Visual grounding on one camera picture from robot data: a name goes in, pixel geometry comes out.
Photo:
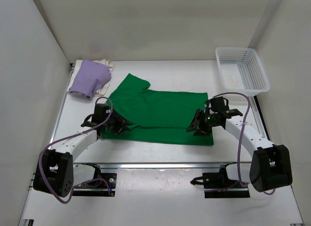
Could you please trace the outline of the cream white t-shirt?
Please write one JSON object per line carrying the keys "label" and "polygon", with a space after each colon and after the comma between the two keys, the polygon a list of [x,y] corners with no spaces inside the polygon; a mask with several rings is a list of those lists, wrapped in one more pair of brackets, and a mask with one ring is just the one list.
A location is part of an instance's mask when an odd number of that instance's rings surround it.
{"label": "cream white t-shirt", "polygon": [[92,99],[96,92],[101,89],[111,79],[110,66],[84,59],[76,73],[69,93],[81,94],[88,99]]}

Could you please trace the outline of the green t-shirt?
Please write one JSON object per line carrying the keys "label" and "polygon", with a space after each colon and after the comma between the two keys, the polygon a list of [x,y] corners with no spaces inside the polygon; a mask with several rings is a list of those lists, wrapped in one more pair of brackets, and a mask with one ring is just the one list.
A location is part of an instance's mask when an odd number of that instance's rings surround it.
{"label": "green t-shirt", "polygon": [[117,135],[107,131],[103,139],[134,140],[152,143],[212,146],[213,137],[188,133],[197,109],[204,109],[208,94],[155,91],[150,83],[128,74],[110,94],[114,111],[132,123]]}

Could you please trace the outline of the purple t-shirt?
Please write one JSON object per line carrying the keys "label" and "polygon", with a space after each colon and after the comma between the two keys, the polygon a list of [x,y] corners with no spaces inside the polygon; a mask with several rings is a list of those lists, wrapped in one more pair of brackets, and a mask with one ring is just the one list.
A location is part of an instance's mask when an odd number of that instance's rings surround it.
{"label": "purple t-shirt", "polygon": [[77,60],[67,93],[89,100],[94,96],[104,96],[110,86],[112,71],[113,65],[109,60]]}

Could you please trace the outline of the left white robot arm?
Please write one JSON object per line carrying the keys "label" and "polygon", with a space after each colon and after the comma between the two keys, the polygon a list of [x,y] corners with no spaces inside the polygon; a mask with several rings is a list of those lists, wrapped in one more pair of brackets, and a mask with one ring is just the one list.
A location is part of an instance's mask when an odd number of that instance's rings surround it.
{"label": "left white robot arm", "polygon": [[100,166],[75,160],[106,132],[119,135],[132,125],[108,104],[96,103],[93,114],[88,115],[74,137],[54,143],[40,155],[33,188],[59,198],[71,196],[81,185],[98,186],[106,183],[101,177]]}

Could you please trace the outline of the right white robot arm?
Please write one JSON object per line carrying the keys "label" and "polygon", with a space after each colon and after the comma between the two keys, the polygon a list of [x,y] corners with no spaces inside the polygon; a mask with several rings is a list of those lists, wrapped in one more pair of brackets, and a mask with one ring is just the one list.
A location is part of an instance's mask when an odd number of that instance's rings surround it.
{"label": "right white robot arm", "polygon": [[228,99],[218,96],[205,102],[204,110],[195,112],[187,132],[194,136],[209,136],[214,127],[222,127],[238,140],[238,151],[245,148],[251,163],[236,162],[221,165],[217,173],[203,173],[191,181],[203,185],[208,192],[246,188],[249,184],[258,192],[274,193],[275,189],[292,184],[290,153],[285,145],[276,145],[246,122],[246,114],[231,109]]}

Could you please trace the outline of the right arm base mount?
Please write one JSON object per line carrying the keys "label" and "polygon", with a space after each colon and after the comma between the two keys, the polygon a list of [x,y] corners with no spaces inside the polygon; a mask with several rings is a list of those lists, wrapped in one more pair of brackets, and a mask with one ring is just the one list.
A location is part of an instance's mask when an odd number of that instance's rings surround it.
{"label": "right arm base mount", "polygon": [[194,186],[203,186],[205,199],[250,198],[247,187],[242,187],[238,180],[228,178],[227,166],[228,164],[220,165],[218,172],[203,172],[190,183]]}

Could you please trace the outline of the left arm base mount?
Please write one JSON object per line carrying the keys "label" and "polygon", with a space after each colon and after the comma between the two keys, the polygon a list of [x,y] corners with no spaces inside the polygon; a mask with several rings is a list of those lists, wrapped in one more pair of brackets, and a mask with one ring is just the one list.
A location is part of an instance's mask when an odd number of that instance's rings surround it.
{"label": "left arm base mount", "polygon": [[102,168],[99,164],[74,164],[73,196],[114,197],[117,171]]}

